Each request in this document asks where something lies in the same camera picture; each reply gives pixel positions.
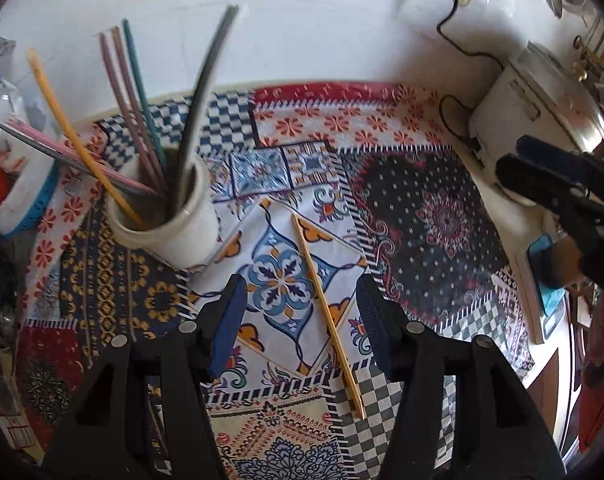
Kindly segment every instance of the white wall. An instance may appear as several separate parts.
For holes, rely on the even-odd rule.
[[[227,3],[247,4],[249,13],[231,38],[218,85],[396,81],[476,104],[498,75],[490,60],[467,59],[436,35],[451,0],[9,0],[0,30],[18,47],[5,77],[28,100],[37,95],[24,60],[32,46],[72,120],[113,108],[96,35],[127,17],[147,94],[188,90]],[[503,60],[528,40],[569,60],[584,29],[575,16],[558,21],[544,0],[473,0],[447,25],[459,43]]]

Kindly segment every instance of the blue gripper pad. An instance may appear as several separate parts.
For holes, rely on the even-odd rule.
[[[402,342],[402,328],[408,321],[406,314],[398,303],[384,299],[371,274],[359,277],[355,295],[377,367],[390,377],[391,354]]]
[[[246,280],[239,274],[233,274],[219,300],[205,304],[195,320],[202,330],[202,343],[210,342],[207,373],[211,380],[218,378],[226,368],[246,310],[246,301]]]

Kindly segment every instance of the cup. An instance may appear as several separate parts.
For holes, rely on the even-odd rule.
[[[166,151],[169,161],[175,159],[176,153],[172,152],[176,150]],[[166,219],[167,206],[159,198],[127,196],[148,226],[145,231],[138,231],[113,197],[107,197],[107,215],[117,243],[128,249],[143,249],[175,269],[194,270],[207,265],[217,241],[217,216],[210,196],[208,166],[196,153],[191,165],[189,198],[171,219]],[[138,155],[124,164],[120,173],[148,185]]]

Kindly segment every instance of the patchwork tablecloth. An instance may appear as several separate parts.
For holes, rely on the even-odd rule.
[[[237,94],[250,100],[251,134],[230,146],[235,153],[222,144],[201,150],[220,225],[210,266],[187,283],[144,251],[120,247],[104,200],[96,203],[63,254],[59,304],[46,321],[30,322],[33,330],[73,343],[44,353],[29,344],[18,354],[29,421],[45,447],[65,399],[111,337],[163,335],[179,320],[196,318],[228,275],[240,272],[249,284],[248,308],[224,372],[203,386],[229,478],[374,478],[402,385],[388,383],[375,366],[355,280],[373,272],[386,296],[443,335],[469,340],[489,334],[523,376],[532,361],[508,260],[472,179],[442,144],[436,94],[337,83]],[[166,106],[166,117],[160,111],[165,142],[175,142],[186,110]],[[304,107],[306,115],[298,111]],[[262,111],[277,112],[277,119]],[[117,166],[134,148],[112,121],[102,127]],[[278,129],[278,121],[288,130]],[[253,136],[275,146],[246,152]],[[395,200],[384,199],[385,191]],[[399,198],[405,205],[398,210]],[[366,420],[354,420],[291,227],[293,213],[301,217]],[[49,337],[30,334],[23,336]],[[51,391],[35,395],[37,381]],[[159,384],[149,385],[149,400],[156,467],[170,471]],[[446,378],[437,465],[450,457],[453,428],[454,379]]]

